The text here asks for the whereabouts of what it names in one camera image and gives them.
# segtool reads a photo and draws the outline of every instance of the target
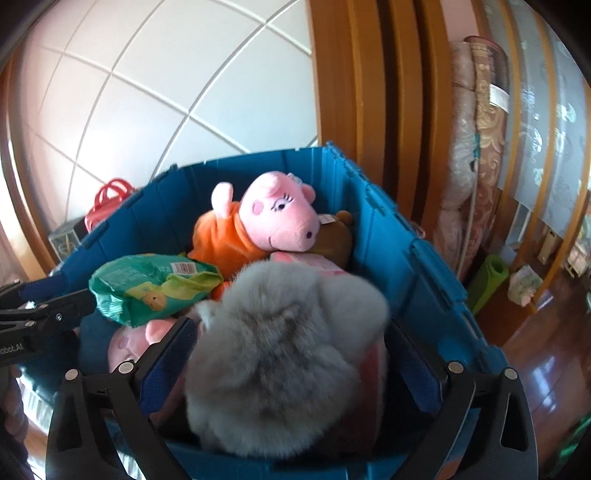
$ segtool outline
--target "white wall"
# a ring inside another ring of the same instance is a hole
[[[100,185],[316,140],[306,0],[61,0],[24,48],[30,175],[54,229]]]

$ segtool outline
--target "brown teddy bear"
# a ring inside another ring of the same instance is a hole
[[[353,251],[353,235],[350,230],[353,215],[341,210],[336,215],[319,215],[319,219],[320,231],[314,245],[306,253],[322,255],[346,270]]]

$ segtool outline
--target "red handle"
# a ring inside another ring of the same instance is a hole
[[[113,190],[115,192],[114,197],[109,197],[109,191]],[[95,196],[95,206],[94,210],[98,207],[106,203],[107,201],[112,201],[113,199],[119,200],[119,203],[123,202],[127,197],[129,197],[135,189],[123,179],[113,179],[107,183],[105,183],[98,193]]]

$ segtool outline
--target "orange plush outfit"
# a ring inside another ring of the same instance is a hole
[[[244,265],[269,256],[248,237],[238,216],[240,202],[230,204],[230,215],[218,218],[213,210],[199,217],[193,231],[189,258],[215,265],[224,280],[231,280]]]

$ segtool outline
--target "red bag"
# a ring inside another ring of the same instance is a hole
[[[115,192],[115,196],[109,196],[109,191]],[[121,203],[135,192],[129,182],[123,179],[113,179],[105,183],[95,196],[95,205],[84,218],[86,229],[90,232],[95,226],[105,220],[119,208]]]

